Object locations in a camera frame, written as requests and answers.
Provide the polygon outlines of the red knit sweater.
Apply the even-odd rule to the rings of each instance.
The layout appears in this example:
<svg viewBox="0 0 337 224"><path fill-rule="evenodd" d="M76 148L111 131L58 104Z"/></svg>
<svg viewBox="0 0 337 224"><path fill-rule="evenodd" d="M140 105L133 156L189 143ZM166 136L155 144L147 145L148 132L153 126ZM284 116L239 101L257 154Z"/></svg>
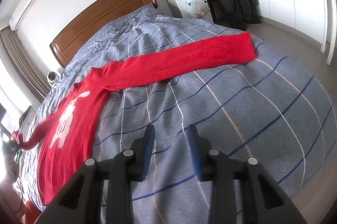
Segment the red knit sweater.
<svg viewBox="0 0 337 224"><path fill-rule="evenodd" d="M48 205L80 165L92 155L103 106L111 92L150 85L195 70L244 64L256 58L248 32L180 45L157 53L112 61L72 86L68 95L34 129L24 150L41 145L37 186Z"/></svg>

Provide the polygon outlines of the white window side cabinet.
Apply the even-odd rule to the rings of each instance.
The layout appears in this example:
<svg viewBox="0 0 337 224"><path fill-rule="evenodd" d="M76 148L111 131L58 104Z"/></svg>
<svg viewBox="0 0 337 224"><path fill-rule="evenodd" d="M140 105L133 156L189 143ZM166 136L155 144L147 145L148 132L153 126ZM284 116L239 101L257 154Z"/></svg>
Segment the white window side cabinet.
<svg viewBox="0 0 337 224"><path fill-rule="evenodd" d="M33 119L36 115L36 111L34 108L30 105L25 112L21 115L19 118L19 129L18 133L21 133L23 135L23 139L25 140L30 128L30 125L33 122Z"/></svg>

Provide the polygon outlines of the beige curtain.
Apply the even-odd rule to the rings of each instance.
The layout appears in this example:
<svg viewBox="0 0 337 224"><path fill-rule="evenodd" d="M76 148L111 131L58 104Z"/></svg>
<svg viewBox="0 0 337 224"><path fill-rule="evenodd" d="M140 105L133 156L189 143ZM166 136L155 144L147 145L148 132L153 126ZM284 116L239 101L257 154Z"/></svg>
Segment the beige curtain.
<svg viewBox="0 0 337 224"><path fill-rule="evenodd" d="M19 38L10 27L1 29L1 42L20 78L37 100L43 102L44 98L50 92L51 86L47 82L46 76L32 61L22 46Z"/></svg>

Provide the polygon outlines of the white air conditioner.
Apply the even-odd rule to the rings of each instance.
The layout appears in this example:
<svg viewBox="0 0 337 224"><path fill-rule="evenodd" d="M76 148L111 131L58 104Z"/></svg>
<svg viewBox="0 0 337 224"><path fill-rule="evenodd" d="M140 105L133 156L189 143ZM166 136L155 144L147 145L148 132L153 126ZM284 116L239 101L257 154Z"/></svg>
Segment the white air conditioner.
<svg viewBox="0 0 337 224"><path fill-rule="evenodd" d="M25 14L31 8L31 6L35 3L36 0L21 0L12 14L9 26L12 31L16 31L19 27L20 22L24 18Z"/></svg>

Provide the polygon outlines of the white plastic bag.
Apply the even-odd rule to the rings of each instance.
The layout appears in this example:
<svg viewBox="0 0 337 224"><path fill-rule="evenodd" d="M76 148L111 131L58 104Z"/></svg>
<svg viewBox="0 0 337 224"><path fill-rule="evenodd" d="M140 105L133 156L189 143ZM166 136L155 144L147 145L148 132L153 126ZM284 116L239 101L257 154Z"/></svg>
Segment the white plastic bag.
<svg viewBox="0 0 337 224"><path fill-rule="evenodd" d="M210 9L203 0L186 0L185 5L189 16L193 19L203 17Z"/></svg>

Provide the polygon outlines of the brown wooden headboard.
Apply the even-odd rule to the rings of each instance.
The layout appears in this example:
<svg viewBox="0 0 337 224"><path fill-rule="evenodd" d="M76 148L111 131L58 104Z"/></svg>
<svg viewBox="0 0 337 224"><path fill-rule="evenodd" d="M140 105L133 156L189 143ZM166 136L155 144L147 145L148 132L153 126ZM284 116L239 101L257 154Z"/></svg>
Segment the brown wooden headboard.
<svg viewBox="0 0 337 224"><path fill-rule="evenodd" d="M50 49L62 68L77 51L107 23L152 4L156 0L97 0L69 22L50 44Z"/></svg>

